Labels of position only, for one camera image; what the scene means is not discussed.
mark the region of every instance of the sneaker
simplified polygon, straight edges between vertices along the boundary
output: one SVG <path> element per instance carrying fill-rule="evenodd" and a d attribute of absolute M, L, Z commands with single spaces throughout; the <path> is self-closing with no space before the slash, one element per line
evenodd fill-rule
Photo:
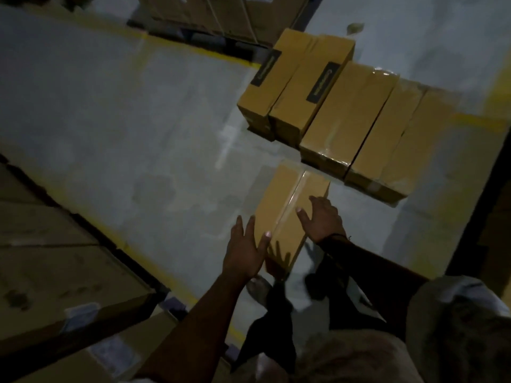
<path fill-rule="evenodd" d="M 268 309 L 266 297 L 268 296 L 271 287 L 271 284 L 260 275 L 255 276 L 247 283 L 247 291 L 249 295 L 266 309 Z"/>

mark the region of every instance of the warehouse floor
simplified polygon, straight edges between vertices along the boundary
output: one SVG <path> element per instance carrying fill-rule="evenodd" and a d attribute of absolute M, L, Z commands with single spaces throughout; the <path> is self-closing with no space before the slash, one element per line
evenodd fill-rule
<path fill-rule="evenodd" d="M 246 131 L 236 102 L 255 67 L 126 28 L 137 2 L 117 3 L 0 7 L 0 153 L 192 305 L 221 270 L 236 215 L 247 220 L 279 161 L 299 153 Z M 464 113 L 492 117 L 510 14 L 511 0 L 323 0 L 307 31 L 364 23 L 356 61 L 459 91 Z M 329 198 L 355 244 L 438 276 L 507 131 L 458 115 L 408 199 L 389 206 L 335 179 Z M 287 284 L 298 346 L 328 328 L 303 285 L 320 258 L 306 242 Z M 243 292 L 228 342 L 263 314 Z"/>

